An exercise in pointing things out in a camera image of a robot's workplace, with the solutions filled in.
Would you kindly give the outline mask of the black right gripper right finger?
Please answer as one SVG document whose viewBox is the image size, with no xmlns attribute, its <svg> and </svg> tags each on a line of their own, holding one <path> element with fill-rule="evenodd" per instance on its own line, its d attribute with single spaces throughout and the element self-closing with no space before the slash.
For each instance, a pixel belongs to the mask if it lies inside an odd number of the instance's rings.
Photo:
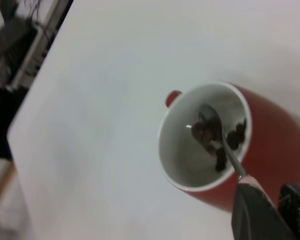
<svg viewBox="0 0 300 240">
<path fill-rule="evenodd" d="M 300 240 L 300 185 L 285 184 L 281 187 L 278 211 L 295 237 Z"/>
</svg>

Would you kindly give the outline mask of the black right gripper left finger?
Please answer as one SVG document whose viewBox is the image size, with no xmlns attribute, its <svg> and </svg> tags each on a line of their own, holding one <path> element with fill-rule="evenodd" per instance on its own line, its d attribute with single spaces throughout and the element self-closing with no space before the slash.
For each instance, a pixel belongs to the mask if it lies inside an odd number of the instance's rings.
<svg viewBox="0 0 300 240">
<path fill-rule="evenodd" d="M 247 183 L 236 187 L 231 227 L 235 240 L 296 239 L 265 193 Z"/>
</svg>

